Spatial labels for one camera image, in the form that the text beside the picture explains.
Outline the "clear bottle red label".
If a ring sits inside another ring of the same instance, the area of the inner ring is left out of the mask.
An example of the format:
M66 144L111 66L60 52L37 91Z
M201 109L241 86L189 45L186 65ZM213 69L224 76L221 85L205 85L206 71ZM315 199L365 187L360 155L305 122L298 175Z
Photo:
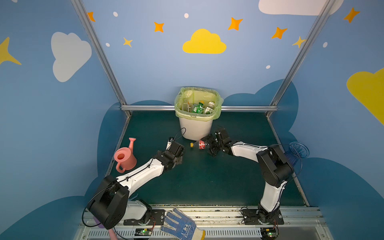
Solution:
M190 147L193 149L199 149L199 150L204 150L209 148L209 144L203 140L198 140L193 143L190 143Z

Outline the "clear bottle green lime label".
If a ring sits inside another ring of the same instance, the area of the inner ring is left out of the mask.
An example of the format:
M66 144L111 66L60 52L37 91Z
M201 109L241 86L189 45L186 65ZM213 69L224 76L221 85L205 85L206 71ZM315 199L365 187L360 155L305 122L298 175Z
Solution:
M207 107L205 108L204 114L209 115L214 112L215 109L215 103L214 102L209 102Z

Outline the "green plastic bottle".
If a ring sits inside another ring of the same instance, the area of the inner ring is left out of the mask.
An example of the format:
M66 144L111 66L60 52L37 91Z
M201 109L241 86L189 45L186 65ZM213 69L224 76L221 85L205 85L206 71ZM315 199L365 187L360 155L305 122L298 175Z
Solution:
M194 105L192 109L193 113L203 114L204 112L204 101L200 101L198 104Z

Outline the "clear bottle pink label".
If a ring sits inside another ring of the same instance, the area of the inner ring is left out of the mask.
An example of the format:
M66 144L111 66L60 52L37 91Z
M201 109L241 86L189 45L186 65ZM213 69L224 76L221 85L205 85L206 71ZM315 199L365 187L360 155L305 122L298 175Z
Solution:
M182 111L184 111L184 112L190 113L192 107L193 107L193 105L191 105L189 102L182 103Z

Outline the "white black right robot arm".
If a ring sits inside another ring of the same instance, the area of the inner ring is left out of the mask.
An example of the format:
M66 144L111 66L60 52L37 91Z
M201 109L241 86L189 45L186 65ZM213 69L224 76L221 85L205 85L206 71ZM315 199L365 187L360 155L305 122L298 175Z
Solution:
M207 148L215 157L220 151L235 157L252 160L259 164L266 182L263 197L259 203L259 212L270 218L280 210L280 199L294 167L280 146L258 146L242 141L233 141L226 129L219 129L197 141L199 149Z

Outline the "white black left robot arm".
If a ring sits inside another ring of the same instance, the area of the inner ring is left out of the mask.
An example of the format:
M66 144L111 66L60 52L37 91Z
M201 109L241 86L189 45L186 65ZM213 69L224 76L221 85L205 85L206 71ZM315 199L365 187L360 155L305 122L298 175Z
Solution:
M143 200L130 200L140 187L172 170L183 159L185 147L173 141L165 151L158 151L147 163L125 175L106 176L85 210L89 211L107 230L120 221L150 222L152 207Z

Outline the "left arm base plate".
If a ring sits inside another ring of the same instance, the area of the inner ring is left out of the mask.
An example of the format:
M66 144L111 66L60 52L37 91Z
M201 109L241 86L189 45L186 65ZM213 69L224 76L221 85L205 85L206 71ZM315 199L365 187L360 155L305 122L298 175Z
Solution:
M148 210L139 220L124 220L124 226L162 226L164 224L165 214L166 211L162 209Z

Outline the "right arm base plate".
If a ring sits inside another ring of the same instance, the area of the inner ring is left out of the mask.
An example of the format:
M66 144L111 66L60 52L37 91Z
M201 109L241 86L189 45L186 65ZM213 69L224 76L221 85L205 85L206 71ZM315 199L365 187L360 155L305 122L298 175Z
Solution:
M279 209L273 212L266 212L259 209L241 208L243 216L242 223L245 225L283 225L284 220Z

